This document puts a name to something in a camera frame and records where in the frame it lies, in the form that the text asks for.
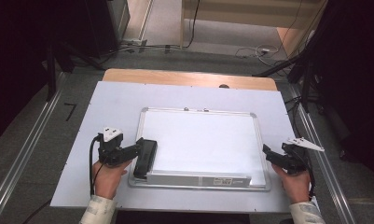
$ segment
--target metal rail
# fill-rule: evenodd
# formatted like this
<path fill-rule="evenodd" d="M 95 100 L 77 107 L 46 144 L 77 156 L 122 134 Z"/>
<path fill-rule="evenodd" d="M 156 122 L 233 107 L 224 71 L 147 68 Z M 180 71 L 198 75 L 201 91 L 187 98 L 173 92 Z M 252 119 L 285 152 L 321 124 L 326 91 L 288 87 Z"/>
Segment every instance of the metal rail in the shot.
<path fill-rule="evenodd" d="M 291 93 L 293 97 L 300 96 L 298 87 L 296 85 L 290 85 Z M 312 123 L 310 114 L 306 114 L 303 107 L 299 107 L 299 115 L 306 129 L 309 140 L 318 146 L 322 146 L 320 138 L 318 137 L 317 131 Z M 325 152 L 314 150 L 314 155 L 318 160 L 318 164 L 323 172 L 326 185 L 328 186 L 329 192 L 332 196 L 332 200 L 338 210 L 338 214 L 342 223 L 353 224 L 356 223 L 353 212 L 347 202 L 347 199 L 343 193 L 338 179 L 336 178 L 335 172 Z"/>

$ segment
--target black device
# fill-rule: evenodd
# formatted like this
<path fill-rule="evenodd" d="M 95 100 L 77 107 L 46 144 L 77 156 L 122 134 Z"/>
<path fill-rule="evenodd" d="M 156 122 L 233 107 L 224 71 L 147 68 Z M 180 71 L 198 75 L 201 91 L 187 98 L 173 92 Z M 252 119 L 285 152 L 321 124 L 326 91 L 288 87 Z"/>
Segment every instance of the black device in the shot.
<path fill-rule="evenodd" d="M 154 163 L 155 153 L 157 152 L 158 143 L 157 141 L 145 140 L 143 149 L 137 159 L 134 167 L 133 175 L 136 178 L 146 179 L 146 173 L 148 173 L 152 164 Z"/>
<path fill-rule="evenodd" d="M 123 133 L 108 142 L 104 141 L 102 133 L 99 133 L 99 138 L 99 161 L 110 167 L 118 166 L 125 161 L 132 160 L 139 156 L 145 143 L 144 138 L 140 138 L 135 145 L 122 148 L 120 143 L 123 140 Z"/>
<path fill-rule="evenodd" d="M 307 158 L 305 158 L 306 149 L 304 147 L 283 143 L 282 149 L 285 151 L 285 155 L 273 152 L 268 146 L 265 144 L 263 145 L 263 152 L 266 154 L 266 160 L 287 170 L 289 175 L 294 175 L 306 170 L 305 164 L 307 162 L 305 162 L 305 160 L 307 160 Z"/>
<path fill-rule="evenodd" d="M 309 192 L 310 200 L 314 196 L 315 179 L 312 173 L 312 163 L 309 153 L 305 147 L 300 147 L 292 144 L 282 144 L 282 149 L 285 155 L 271 151 L 271 149 L 263 145 L 262 151 L 266 154 L 266 160 L 271 163 L 282 167 L 289 175 L 297 175 L 299 172 L 308 171 L 311 179 L 311 189 Z"/>

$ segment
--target sleeve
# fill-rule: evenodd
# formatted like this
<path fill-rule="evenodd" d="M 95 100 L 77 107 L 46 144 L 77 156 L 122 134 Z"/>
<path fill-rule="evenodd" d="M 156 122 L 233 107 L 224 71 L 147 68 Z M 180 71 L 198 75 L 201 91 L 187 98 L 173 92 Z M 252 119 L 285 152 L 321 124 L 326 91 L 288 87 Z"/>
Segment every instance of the sleeve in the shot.
<path fill-rule="evenodd" d="M 320 211 L 312 202 L 294 203 L 289 208 L 295 224 L 326 223 L 321 217 Z"/>
<path fill-rule="evenodd" d="M 108 224 L 115 211 L 116 202 L 92 195 L 89 205 L 79 224 Z"/>

